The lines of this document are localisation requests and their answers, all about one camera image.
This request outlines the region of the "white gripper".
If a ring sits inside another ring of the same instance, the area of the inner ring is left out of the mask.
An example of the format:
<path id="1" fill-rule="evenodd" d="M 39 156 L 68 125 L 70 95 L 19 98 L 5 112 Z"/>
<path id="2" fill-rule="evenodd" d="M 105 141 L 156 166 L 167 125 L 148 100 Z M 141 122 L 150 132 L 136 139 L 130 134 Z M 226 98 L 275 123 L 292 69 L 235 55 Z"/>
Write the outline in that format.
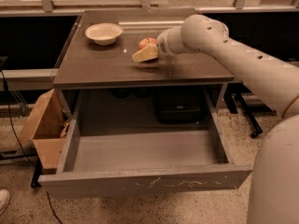
<path id="1" fill-rule="evenodd" d="M 186 52 L 183 44 L 180 26 L 168 29 L 160 33 L 157 37 L 157 47 L 149 44 L 132 55 L 135 62 L 141 63 L 156 59 L 159 54 L 162 56 L 175 56 Z"/>

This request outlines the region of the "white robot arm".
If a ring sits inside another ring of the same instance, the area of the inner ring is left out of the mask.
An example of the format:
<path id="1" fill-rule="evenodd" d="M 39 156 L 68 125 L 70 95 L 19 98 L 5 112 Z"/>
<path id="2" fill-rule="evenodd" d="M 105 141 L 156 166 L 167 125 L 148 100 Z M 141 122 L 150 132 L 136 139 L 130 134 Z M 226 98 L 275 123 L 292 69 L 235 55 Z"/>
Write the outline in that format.
<path id="1" fill-rule="evenodd" d="M 283 118 L 256 155 L 247 224 L 299 224 L 299 68 L 229 37 L 227 26 L 204 15 L 158 35 L 133 55 L 140 63 L 202 52 L 223 65 Z"/>

